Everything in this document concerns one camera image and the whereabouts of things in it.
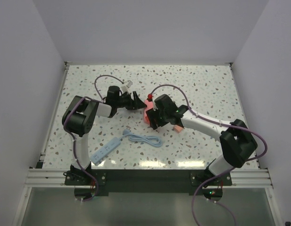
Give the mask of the pink triangular power socket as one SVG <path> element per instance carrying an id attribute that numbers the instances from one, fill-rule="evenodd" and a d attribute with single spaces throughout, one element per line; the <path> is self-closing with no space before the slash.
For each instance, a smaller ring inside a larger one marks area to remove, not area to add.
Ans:
<path id="1" fill-rule="evenodd" d="M 153 101 L 145 100 L 144 103 L 146 104 L 146 108 L 144 111 L 148 111 L 154 107 Z"/>

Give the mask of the small pink plug adapter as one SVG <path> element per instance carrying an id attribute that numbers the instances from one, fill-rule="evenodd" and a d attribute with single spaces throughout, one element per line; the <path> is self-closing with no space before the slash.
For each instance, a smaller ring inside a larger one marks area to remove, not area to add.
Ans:
<path id="1" fill-rule="evenodd" d="M 175 132 L 180 133 L 180 132 L 182 132 L 183 127 L 178 126 L 178 125 L 174 125 L 173 126 L 173 129 L 174 129 Z"/>

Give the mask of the light blue power strip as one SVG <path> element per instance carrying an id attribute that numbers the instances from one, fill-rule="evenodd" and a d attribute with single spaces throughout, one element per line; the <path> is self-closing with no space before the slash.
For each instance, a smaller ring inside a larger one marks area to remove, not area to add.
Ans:
<path id="1" fill-rule="evenodd" d="M 90 157 L 91 162 L 95 166 L 98 166 L 99 164 L 101 164 L 103 159 L 107 155 L 109 155 L 112 151 L 114 151 L 116 148 L 118 148 L 120 144 L 121 144 L 120 139 L 117 137 L 114 137 Z"/>

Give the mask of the red cube socket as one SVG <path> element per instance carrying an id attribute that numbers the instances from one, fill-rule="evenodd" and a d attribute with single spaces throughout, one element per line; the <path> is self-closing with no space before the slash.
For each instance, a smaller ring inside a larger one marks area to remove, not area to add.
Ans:
<path id="1" fill-rule="evenodd" d="M 143 121 L 146 124 L 150 125 L 150 121 L 149 121 L 149 118 L 148 118 L 148 115 L 147 115 L 147 109 L 145 109 L 144 112 L 143 112 Z"/>

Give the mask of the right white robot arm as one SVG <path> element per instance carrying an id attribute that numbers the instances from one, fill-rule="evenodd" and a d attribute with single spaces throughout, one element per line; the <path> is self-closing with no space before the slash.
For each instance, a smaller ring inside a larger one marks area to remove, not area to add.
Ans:
<path id="1" fill-rule="evenodd" d="M 222 122 L 214 124 L 211 118 L 205 120 L 204 115 L 192 113 L 186 105 L 177 106 L 166 94 L 156 99 L 149 94 L 147 100 L 153 104 L 153 107 L 146 111 L 153 129 L 170 123 L 199 131 L 220 143 L 222 155 L 214 159 L 205 169 L 204 179 L 210 185 L 219 182 L 221 174 L 225 171 L 241 168 L 258 147 L 254 137 L 241 120 L 236 119 L 228 126 L 223 126 Z"/>

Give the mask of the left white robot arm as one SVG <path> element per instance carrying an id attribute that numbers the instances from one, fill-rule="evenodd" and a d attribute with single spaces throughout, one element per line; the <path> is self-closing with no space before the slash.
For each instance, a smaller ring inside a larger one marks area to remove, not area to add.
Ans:
<path id="1" fill-rule="evenodd" d="M 76 180 L 86 185 L 91 182 L 92 173 L 88 170 L 91 160 L 88 152 L 88 134 L 95 117 L 112 118 L 119 108 L 129 111 L 144 109 L 146 104 L 137 93 L 121 91 L 118 86 L 110 86 L 103 102 L 89 97 L 74 96 L 62 117 L 64 130 L 72 137 L 73 157 L 72 169 L 78 169 Z"/>

